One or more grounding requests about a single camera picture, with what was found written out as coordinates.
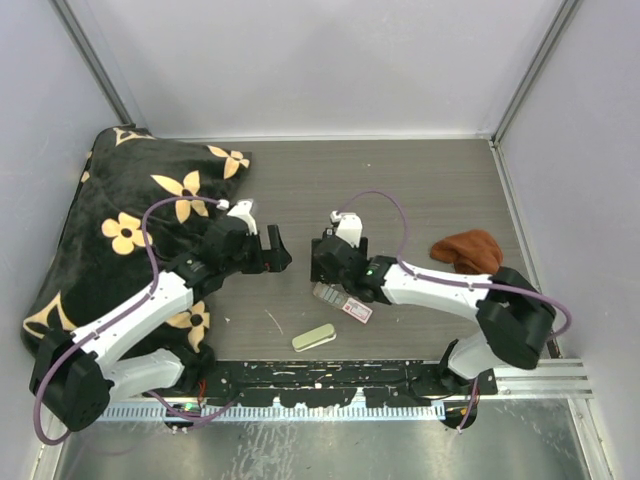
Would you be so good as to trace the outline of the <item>red white staple box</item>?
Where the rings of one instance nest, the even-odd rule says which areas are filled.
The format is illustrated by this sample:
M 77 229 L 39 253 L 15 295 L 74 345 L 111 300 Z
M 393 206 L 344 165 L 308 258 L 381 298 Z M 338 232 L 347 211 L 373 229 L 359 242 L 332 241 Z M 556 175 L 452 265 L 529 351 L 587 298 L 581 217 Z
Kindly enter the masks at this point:
M 370 307 L 334 286 L 318 282 L 312 293 L 318 300 L 342 311 L 362 324 L 367 324 L 373 314 Z

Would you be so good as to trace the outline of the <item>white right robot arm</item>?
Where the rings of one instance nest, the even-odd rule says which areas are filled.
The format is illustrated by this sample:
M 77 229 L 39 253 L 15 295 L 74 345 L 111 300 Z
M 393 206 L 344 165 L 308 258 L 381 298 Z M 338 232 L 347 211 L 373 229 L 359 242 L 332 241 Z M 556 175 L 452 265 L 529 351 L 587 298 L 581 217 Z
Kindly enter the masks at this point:
M 339 286 L 361 303 L 426 307 L 478 326 L 476 334 L 452 341 L 443 354 L 436 377 L 444 390 L 471 392 L 482 373 L 502 365 L 537 368 L 556 311 L 518 271 L 455 274 L 398 256 L 370 257 L 357 214 L 334 211 L 330 219 L 330 227 L 311 242 L 312 282 Z

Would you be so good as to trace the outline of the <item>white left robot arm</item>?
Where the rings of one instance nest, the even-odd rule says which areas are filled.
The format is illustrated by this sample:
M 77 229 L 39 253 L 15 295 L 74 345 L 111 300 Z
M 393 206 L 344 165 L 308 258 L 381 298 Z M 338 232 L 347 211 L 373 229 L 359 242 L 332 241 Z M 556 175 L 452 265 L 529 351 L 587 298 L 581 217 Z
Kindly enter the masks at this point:
M 126 354 L 170 317 L 219 290 L 227 277 L 284 271 L 292 257 L 278 225 L 269 225 L 267 233 L 270 246 L 263 248 L 253 202 L 240 200 L 191 250 L 164 267 L 152 259 L 151 283 L 127 301 L 72 332 L 48 333 L 40 342 L 29 383 L 37 435 L 44 434 L 43 408 L 69 432 L 79 432 L 113 402 L 155 389 L 170 389 L 178 396 L 194 393 L 202 375 L 200 355 L 184 347 L 159 348 L 133 358 Z

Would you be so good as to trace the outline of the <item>black stapler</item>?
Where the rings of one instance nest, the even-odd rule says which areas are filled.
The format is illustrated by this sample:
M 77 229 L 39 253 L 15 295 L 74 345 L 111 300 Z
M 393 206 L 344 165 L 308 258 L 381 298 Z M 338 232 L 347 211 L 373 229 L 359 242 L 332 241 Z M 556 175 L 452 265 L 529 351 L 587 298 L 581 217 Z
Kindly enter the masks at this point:
M 310 280 L 335 284 L 338 282 L 340 265 L 337 253 L 344 241 L 335 236 L 314 238 L 311 241 L 311 270 Z

